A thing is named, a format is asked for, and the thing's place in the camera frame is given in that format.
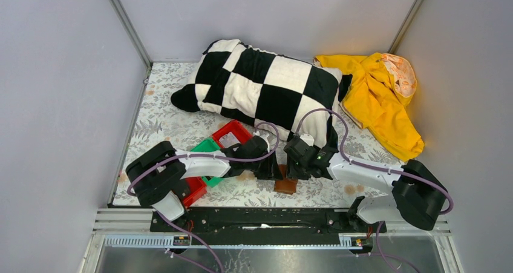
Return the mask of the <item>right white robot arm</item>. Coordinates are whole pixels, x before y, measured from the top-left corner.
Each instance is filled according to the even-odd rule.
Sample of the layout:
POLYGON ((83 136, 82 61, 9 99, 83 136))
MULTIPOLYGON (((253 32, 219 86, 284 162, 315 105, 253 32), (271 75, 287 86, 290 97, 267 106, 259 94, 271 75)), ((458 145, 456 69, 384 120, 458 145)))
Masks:
POLYGON ((298 136, 286 144, 284 152, 292 177, 346 180, 381 191, 382 196, 364 197, 351 206, 367 224, 404 220, 431 231, 448 200, 447 189, 417 160, 388 166, 347 156, 330 146, 318 148, 298 136))

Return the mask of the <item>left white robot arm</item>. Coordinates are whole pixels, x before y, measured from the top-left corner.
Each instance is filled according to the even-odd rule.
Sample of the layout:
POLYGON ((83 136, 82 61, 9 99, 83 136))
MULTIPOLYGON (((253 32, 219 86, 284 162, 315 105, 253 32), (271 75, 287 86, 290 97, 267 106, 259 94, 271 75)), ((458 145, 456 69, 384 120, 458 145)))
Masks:
POLYGON ((174 221, 185 213, 184 205, 173 192, 178 182, 191 177, 225 179, 256 171, 275 151, 266 137, 257 134, 245 143, 203 153, 178 150, 164 141, 126 167, 130 181, 126 192, 136 197, 140 205, 174 221))

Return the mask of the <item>brown leather card holder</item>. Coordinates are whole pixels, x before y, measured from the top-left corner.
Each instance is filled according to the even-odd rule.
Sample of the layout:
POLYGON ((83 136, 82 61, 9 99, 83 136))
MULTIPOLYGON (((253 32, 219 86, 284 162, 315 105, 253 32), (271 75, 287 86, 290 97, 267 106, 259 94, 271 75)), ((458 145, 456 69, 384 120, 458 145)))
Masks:
POLYGON ((273 191, 287 195, 292 195, 296 193, 298 180, 286 178, 286 165, 278 165, 278 168, 283 176, 283 179, 275 180, 275 186, 273 191))

